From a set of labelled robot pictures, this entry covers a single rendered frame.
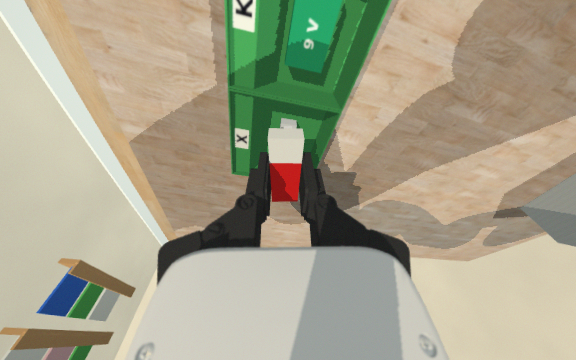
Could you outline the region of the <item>green rack of bins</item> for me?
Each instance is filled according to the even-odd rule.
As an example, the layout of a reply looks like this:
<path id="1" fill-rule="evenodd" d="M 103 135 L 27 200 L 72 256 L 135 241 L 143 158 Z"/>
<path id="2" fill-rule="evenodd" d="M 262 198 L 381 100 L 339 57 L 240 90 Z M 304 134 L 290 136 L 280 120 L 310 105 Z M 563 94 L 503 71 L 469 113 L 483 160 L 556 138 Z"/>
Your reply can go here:
<path id="1" fill-rule="evenodd" d="M 258 168 L 281 118 L 303 128 L 317 169 L 391 1 L 342 0 L 317 73 L 285 65 L 294 0 L 224 0 L 232 174 Z"/>

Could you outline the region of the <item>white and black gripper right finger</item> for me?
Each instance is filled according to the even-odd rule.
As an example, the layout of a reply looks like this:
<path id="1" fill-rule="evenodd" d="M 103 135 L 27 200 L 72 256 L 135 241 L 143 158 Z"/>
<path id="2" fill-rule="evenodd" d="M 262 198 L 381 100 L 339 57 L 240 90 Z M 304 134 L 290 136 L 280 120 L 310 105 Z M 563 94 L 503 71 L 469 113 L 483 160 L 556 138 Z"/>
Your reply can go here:
<path id="1" fill-rule="evenodd" d="M 402 240 L 368 230 L 337 207 L 326 194 L 320 169 L 314 169 L 310 152 L 303 152 L 299 196 L 301 216 L 310 224 L 311 247 L 361 246 L 395 257 L 411 277 L 410 251 Z M 346 243 L 345 243 L 346 241 Z"/>

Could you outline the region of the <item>green 9v battery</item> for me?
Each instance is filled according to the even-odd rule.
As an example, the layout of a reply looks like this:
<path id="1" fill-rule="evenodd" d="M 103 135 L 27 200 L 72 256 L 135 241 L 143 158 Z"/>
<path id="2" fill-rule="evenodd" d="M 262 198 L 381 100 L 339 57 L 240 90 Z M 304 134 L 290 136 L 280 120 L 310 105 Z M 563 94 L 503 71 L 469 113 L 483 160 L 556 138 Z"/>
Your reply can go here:
<path id="1" fill-rule="evenodd" d="M 285 65 L 321 73 L 342 0 L 294 0 Z"/>

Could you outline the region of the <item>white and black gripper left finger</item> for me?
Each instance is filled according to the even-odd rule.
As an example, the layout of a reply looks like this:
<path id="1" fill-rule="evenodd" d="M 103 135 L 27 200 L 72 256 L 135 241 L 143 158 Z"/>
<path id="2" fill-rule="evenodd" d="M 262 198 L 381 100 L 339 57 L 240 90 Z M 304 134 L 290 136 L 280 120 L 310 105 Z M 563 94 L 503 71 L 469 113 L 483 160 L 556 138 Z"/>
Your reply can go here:
<path id="1" fill-rule="evenodd" d="M 250 169 L 246 193 L 238 197 L 234 208 L 204 230 L 171 240 L 159 249 L 157 286 L 170 265 L 187 254 L 210 248 L 260 247 L 261 225 L 270 216 L 270 200 L 269 154 L 260 152 L 258 168 Z"/>

